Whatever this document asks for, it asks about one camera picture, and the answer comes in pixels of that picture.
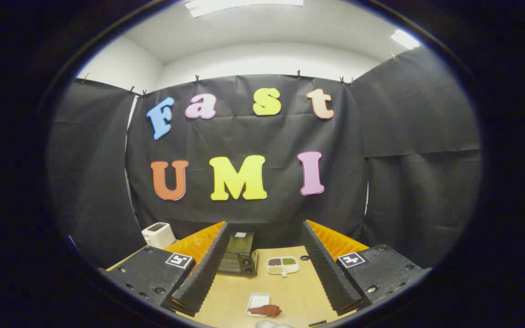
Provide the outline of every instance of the black curtain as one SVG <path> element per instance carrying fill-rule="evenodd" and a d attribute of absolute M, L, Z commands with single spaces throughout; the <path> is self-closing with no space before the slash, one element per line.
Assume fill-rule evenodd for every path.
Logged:
<path fill-rule="evenodd" d="M 56 222 L 81 254 L 102 268 L 146 245 L 125 180 L 133 99 L 118 87 L 76 80 L 58 104 L 50 132 L 48 174 Z"/>
<path fill-rule="evenodd" d="M 422 267 L 446 255 L 469 220 L 481 179 L 475 113 L 450 68 L 415 48 L 350 87 L 369 180 L 360 241 L 386 243 Z"/>
<path fill-rule="evenodd" d="M 254 92 L 274 87 L 282 109 L 274 116 L 257 116 Z M 323 89 L 331 95 L 328 120 L 315 115 L 306 94 Z M 187 118 L 185 108 L 198 94 L 216 96 L 216 115 L 211 119 Z M 154 139 L 147 112 L 167 97 L 175 103 L 171 130 Z M 347 86 L 326 79 L 287 75 L 220 77 L 168 87 L 139 99 L 129 127 L 127 173 L 133 205 L 141 228 L 168 222 L 180 239 L 225 220 L 238 231 L 256 230 L 256 247 L 285 247 L 299 242 L 301 223 L 313 220 L 357 237 L 362 223 L 366 179 L 358 105 Z M 325 191 L 303 196 L 303 169 L 297 154 L 319 151 L 321 183 Z M 264 200 L 213 201 L 213 168 L 209 160 L 228 157 L 239 170 L 249 155 L 262 155 Z M 166 201 L 154 191 L 150 164 L 154 161 L 187 160 L 186 192 L 177 201 Z M 175 188 L 175 171 L 166 170 L 169 189 Z"/>

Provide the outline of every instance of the table surface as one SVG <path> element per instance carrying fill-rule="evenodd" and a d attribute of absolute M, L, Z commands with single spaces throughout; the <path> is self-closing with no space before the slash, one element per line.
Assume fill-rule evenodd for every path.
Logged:
<path fill-rule="evenodd" d="M 177 315 L 217 328 L 254 328 L 256 322 L 271 320 L 276 324 L 288 324 L 295 328 L 308 328 L 309 324 L 327 320 L 332 322 L 355 313 L 338 316 L 331 309 L 319 276 L 310 260 L 300 260 L 308 255 L 304 246 L 258 250 L 256 277 L 216 274 L 214 282 L 195 317 L 177 312 Z M 267 260 L 271 257 L 293 256 L 299 263 L 298 272 L 287 277 L 267 272 Z M 251 293 L 268 293 L 271 304 L 283 311 L 277 317 L 257 318 L 246 315 Z"/>

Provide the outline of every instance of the clip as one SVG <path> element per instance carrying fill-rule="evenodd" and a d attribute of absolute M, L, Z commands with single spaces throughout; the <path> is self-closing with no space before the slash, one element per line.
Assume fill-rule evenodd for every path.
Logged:
<path fill-rule="evenodd" d="M 82 79 L 81 83 L 84 83 L 84 81 L 86 80 L 86 77 L 88 77 L 89 74 L 90 72 L 86 73 L 86 76 Z"/>

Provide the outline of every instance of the letter m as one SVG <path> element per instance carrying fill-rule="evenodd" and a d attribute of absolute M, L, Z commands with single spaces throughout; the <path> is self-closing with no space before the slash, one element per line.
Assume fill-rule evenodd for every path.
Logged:
<path fill-rule="evenodd" d="M 263 163 L 265 158 L 260 155 L 251 155 L 244 159 L 240 171 L 236 173 L 234 166 L 227 157 L 215 157 L 210 160 L 214 168 L 214 192 L 213 200 L 227 200 L 228 193 L 224 185 L 232 194 L 234 199 L 240 197 L 242 187 L 246 185 L 242 197 L 247 200 L 265 199 L 267 192 L 263 189 Z"/>

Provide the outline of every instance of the white tray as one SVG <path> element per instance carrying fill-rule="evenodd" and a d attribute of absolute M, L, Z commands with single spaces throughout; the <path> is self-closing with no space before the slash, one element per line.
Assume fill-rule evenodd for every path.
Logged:
<path fill-rule="evenodd" d="M 250 313 L 248 309 L 262 307 L 263 305 L 269 305 L 271 302 L 271 295 L 268 293 L 252 293 L 250 294 L 250 300 L 248 301 L 248 307 L 246 307 L 246 315 L 265 317 L 266 315 L 254 315 Z"/>
<path fill-rule="evenodd" d="M 281 263 L 283 263 L 283 259 L 292 259 L 295 261 L 295 264 L 269 266 L 268 262 L 274 259 L 281 259 Z M 293 256 L 271 257 L 267 260 L 267 272 L 269 272 L 270 274 L 280 274 L 283 277 L 286 277 L 288 273 L 298 272 L 298 270 L 299 270 L 299 262 L 297 262 L 297 259 L 295 259 Z"/>

